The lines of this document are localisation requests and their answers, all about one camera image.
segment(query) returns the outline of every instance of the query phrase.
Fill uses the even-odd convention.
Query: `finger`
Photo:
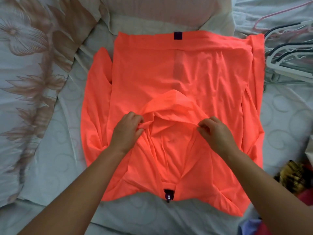
[[[201,127],[197,127],[197,131],[201,134],[201,136],[205,139],[205,140],[209,140],[210,138],[210,135],[209,133],[204,129],[204,128],[201,128]]]
[[[209,119],[213,120],[216,123],[221,123],[221,121],[218,118],[216,118],[215,116],[211,116]]]
[[[139,130],[136,131],[135,133],[135,139],[137,141],[137,139],[140,137],[140,135],[143,133],[144,129],[140,128]]]
[[[216,125],[216,122],[211,120],[211,119],[204,119],[204,120],[201,120],[198,125],[200,127],[208,127],[209,129],[213,128],[215,125]]]
[[[131,120],[134,116],[135,116],[135,113],[131,111],[127,114],[126,118]]]
[[[141,115],[135,115],[132,119],[134,122],[134,126],[138,126],[139,123],[143,123],[143,117]]]

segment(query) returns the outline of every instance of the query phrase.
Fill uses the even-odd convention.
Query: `forearm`
[[[222,157],[273,235],[313,234],[313,211],[237,151]]]
[[[123,155],[104,150],[19,235],[84,234]]]

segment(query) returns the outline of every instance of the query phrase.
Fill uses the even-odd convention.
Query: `bed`
[[[44,137],[29,163],[22,190],[16,194],[17,200],[14,204],[0,209],[2,234],[16,234],[86,168],[80,141],[80,111],[87,78],[86,70],[91,66],[92,54],[100,47],[105,47],[112,57],[114,39],[118,31],[128,34],[155,34],[196,30],[200,27],[223,35],[233,35],[234,30],[236,33],[247,34],[253,33],[252,27],[256,19],[273,12],[277,2],[283,3],[283,9],[301,2],[301,0],[276,0],[277,2],[237,0],[232,16],[230,14],[232,2],[235,3],[236,0],[232,2],[224,0],[225,5],[221,11],[213,15],[209,21],[206,20],[210,15],[205,15],[204,8],[201,9],[203,11],[199,11],[202,18],[191,18],[186,23],[178,18],[183,15],[179,12],[175,15],[164,15],[162,21],[158,12],[128,12],[129,9],[126,7],[133,4],[131,7],[135,10],[136,1],[139,0],[126,2],[122,8],[120,4],[123,1],[125,0],[100,2],[98,10],[102,18],[99,18],[98,24],[88,37],[86,36],[83,46],[75,55],[67,81],[58,93],[58,100]],[[198,0],[191,1],[194,7],[200,3]],[[183,9],[184,2],[179,3]],[[147,8],[144,1],[140,5]],[[164,7],[162,6],[164,3],[155,5],[160,5],[158,8]],[[169,0],[164,12],[175,5],[177,3],[174,0]],[[303,11],[301,14],[302,18],[310,18],[309,11]],[[285,22],[281,17],[273,18],[276,19],[263,23],[262,27],[272,28],[277,23]],[[312,109],[312,85],[273,84],[266,87],[261,122],[265,130],[264,170],[269,174],[274,175],[288,160],[298,160],[302,156],[313,129]],[[86,234],[237,234],[237,227],[241,221],[257,216],[253,206],[248,208],[244,217],[233,217],[196,199],[172,201],[167,204],[149,193],[139,193],[115,201],[102,202]]]

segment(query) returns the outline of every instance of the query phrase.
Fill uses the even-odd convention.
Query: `person's right hand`
[[[198,125],[198,132],[221,157],[239,150],[229,128],[215,116],[200,121]]]

